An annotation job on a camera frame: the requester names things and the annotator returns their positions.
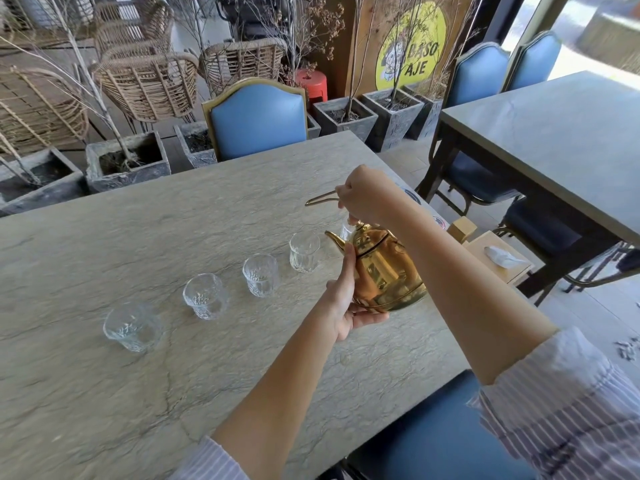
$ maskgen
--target teapot spout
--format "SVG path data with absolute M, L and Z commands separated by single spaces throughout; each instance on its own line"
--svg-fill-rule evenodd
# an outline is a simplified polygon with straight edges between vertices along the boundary
M 344 254 L 344 245 L 346 244 L 346 242 L 344 241 L 344 239 L 342 239 L 340 236 L 332 233 L 331 231 L 324 231 L 324 233 L 329 236 L 333 242 L 335 242 L 336 246 L 338 246 L 340 248 L 340 252 L 342 254 Z

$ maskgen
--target hand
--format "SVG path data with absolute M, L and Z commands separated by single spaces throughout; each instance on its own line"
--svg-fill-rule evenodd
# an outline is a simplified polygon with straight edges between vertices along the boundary
M 384 322 L 389 318 L 388 313 L 375 313 L 352 303 L 355 287 L 356 251 L 348 242 L 344 247 L 342 271 L 337 280 L 328 281 L 326 291 L 318 301 L 318 305 L 327 307 L 330 319 L 336 332 L 336 341 L 347 338 L 354 328 L 360 328 L 372 323 Z
M 335 191 L 340 198 L 338 207 L 346 208 L 352 218 L 386 228 L 391 227 L 389 220 L 398 206 L 411 202 L 384 172 L 366 165 L 353 170 L 344 185 L 338 185 Z

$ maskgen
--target teapot lid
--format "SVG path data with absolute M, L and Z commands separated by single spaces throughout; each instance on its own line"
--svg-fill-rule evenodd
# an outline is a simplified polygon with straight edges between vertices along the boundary
M 389 231 L 378 224 L 358 223 L 351 234 L 351 243 L 356 249 L 356 255 L 361 256 L 375 248 L 388 235 Z

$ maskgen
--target soil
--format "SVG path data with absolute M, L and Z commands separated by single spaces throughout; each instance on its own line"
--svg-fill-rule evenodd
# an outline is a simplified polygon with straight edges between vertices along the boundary
M 329 116 L 336 123 L 341 123 L 341 122 L 343 122 L 342 118 L 344 117 L 345 109 L 332 109 L 331 111 L 325 111 L 325 113 L 326 113 L 327 116 Z M 360 119 L 360 117 L 361 116 L 359 114 L 357 114 L 356 112 L 350 111 L 349 112 L 349 117 L 348 117 L 347 121 L 345 121 L 345 123 L 350 123 L 352 121 L 357 121 L 357 120 Z
M 162 160 L 160 149 L 155 141 L 143 144 L 137 148 L 130 148 L 129 153 L 134 162 L 129 162 L 129 168 L 149 165 Z M 122 151 L 106 153 L 100 157 L 100 168 L 104 175 L 123 173 L 127 171 L 126 160 Z
M 384 99 L 379 99 L 378 103 L 380 103 L 380 105 L 386 107 L 389 111 L 400 111 L 401 109 L 405 109 L 405 108 L 411 106 L 411 104 L 408 104 L 405 101 L 393 101 L 393 103 L 392 103 L 391 102 L 391 96 L 386 97 Z
M 69 170 L 67 165 L 58 159 L 35 166 L 30 170 L 40 179 L 42 186 L 55 182 L 56 180 L 71 174 L 71 170 Z M 0 195 L 2 195 L 5 202 L 9 202 L 10 200 L 22 197 L 29 192 L 33 192 L 38 188 L 39 186 L 37 185 L 27 184 L 20 178 L 13 176 L 0 182 Z
M 207 130 L 201 131 L 200 133 L 185 135 L 184 140 L 191 153 L 203 152 L 213 148 L 211 140 L 209 139 L 209 132 Z

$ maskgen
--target red stool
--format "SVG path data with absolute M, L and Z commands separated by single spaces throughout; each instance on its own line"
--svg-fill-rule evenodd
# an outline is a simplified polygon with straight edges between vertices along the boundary
M 315 70 L 309 75 L 306 69 L 298 69 L 296 82 L 307 90 L 309 104 L 327 100 L 326 76 L 322 72 Z

